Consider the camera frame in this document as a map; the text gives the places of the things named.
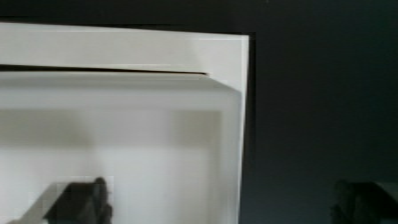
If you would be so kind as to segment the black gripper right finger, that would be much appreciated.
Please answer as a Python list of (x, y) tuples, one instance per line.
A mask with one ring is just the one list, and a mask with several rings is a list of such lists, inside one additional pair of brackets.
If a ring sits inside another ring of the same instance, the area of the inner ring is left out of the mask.
[(334, 185), (331, 224), (398, 224), (398, 183), (348, 182)]

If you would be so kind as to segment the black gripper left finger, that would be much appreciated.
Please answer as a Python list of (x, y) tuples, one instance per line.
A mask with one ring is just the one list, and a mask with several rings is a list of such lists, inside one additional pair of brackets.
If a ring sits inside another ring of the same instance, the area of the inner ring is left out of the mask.
[(16, 224), (112, 224), (112, 214), (107, 181), (98, 177), (50, 185)]

